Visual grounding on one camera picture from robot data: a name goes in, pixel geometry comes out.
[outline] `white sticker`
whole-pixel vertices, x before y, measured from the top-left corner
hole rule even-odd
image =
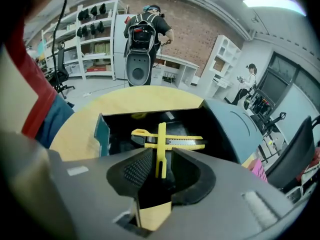
[[[74,167],[74,168],[70,168],[67,169],[67,172],[69,174],[69,176],[74,176],[74,175],[78,175],[78,174],[82,174],[85,172],[88,172],[89,169],[85,166],[79,166],[79,167]]]
[[[174,117],[174,115],[171,113],[171,112],[165,112],[166,113],[166,115],[168,116],[168,118],[170,119],[170,120],[172,120],[172,119],[174,119],[175,117]]]

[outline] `white shirt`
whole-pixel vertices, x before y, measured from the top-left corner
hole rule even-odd
[[[250,88],[251,88],[252,86],[254,86],[255,82],[256,82],[256,75],[252,73],[252,74],[249,76],[249,79],[248,79],[248,80],[246,79],[246,80],[241,84],[241,89],[247,89],[247,90],[249,91]]]

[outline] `black t-shirt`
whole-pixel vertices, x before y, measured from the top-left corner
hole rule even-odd
[[[152,18],[155,16],[155,14],[152,14],[152,13],[150,13],[150,12],[143,12],[143,13],[141,13],[141,15],[142,15],[142,19],[143,19],[144,21],[146,21],[147,18],[151,15],[151,16],[149,17],[149,22],[150,22],[150,21],[152,20]],[[138,15],[136,15],[136,16],[133,16],[133,17],[127,22],[127,24],[126,24],[126,26],[125,26],[125,30],[124,30],[124,32],[123,32],[125,38],[128,38],[128,37],[129,37],[129,35],[128,35],[128,28],[129,28],[130,26],[132,26],[132,25],[136,22],[137,17],[138,17],[138,22],[140,22],[140,21],[141,21],[140,14],[138,14]],[[154,43],[155,43],[155,44],[158,44],[158,43],[159,43],[158,34],[160,33],[160,34],[162,34],[163,36],[165,36],[165,35],[166,35],[166,32],[167,32],[168,30],[170,30],[171,27],[166,23],[166,21],[165,21],[164,18],[162,18],[162,17],[160,17],[160,16],[158,16],[158,15],[154,17],[154,19],[153,19],[153,21],[152,21],[151,24],[153,25],[153,27],[154,27],[154,29],[155,29],[155,32],[156,32]]]

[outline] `person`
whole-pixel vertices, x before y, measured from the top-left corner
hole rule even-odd
[[[1,85],[15,85],[14,91],[0,93],[0,106],[5,107],[0,111],[0,120],[8,122],[1,130],[22,132],[49,148],[58,130],[74,111],[46,80],[24,44],[25,23],[51,0],[24,1],[29,4],[12,15],[12,27],[2,40],[0,50]]]
[[[144,85],[150,85],[152,67],[153,67],[154,62],[156,60],[157,52],[158,52],[158,50],[159,50],[159,48],[161,46],[161,42],[159,41],[158,34],[162,34],[163,36],[166,36],[168,38],[168,41],[164,43],[165,45],[171,44],[174,41],[175,36],[174,36],[174,31],[172,30],[172,28],[166,23],[165,19],[161,16],[160,7],[154,4],[154,5],[145,6],[143,8],[143,13],[138,14],[136,16],[133,16],[126,23],[125,30],[123,32],[125,38],[129,37],[128,29],[129,29],[130,26],[132,26],[133,24],[136,23],[137,16],[139,16],[139,15],[142,16],[142,20],[144,20],[144,21],[146,21],[147,19],[152,19],[153,18],[152,15],[155,15],[155,17],[154,17],[154,19],[152,21],[152,25],[153,25],[153,27],[155,29],[156,35],[155,35],[155,39],[154,39],[154,46],[149,52],[149,56],[150,56],[150,73],[149,73],[149,77],[148,77],[146,83],[144,84]],[[125,46],[125,53],[124,53],[125,57],[127,56],[127,45],[128,45],[128,41],[127,41],[126,46]]]
[[[244,96],[246,96],[256,83],[256,73],[257,68],[255,64],[250,64],[249,66],[246,66],[249,69],[250,75],[247,78],[247,80],[241,80],[240,81],[240,90],[236,94],[234,101],[231,103],[232,105],[238,105],[239,100],[241,100]]]

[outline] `black pants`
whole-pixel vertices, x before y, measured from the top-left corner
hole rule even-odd
[[[155,63],[155,60],[156,60],[156,57],[157,57],[157,50],[155,49],[155,47],[153,47],[150,50],[149,56],[150,56],[150,71],[149,71],[149,77],[146,80],[144,86],[149,86],[151,84],[152,67],[154,66],[154,63]]]
[[[236,94],[234,101],[231,103],[232,105],[238,105],[238,101],[241,100],[244,96],[248,94],[247,89],[240,89],[238,93]]]

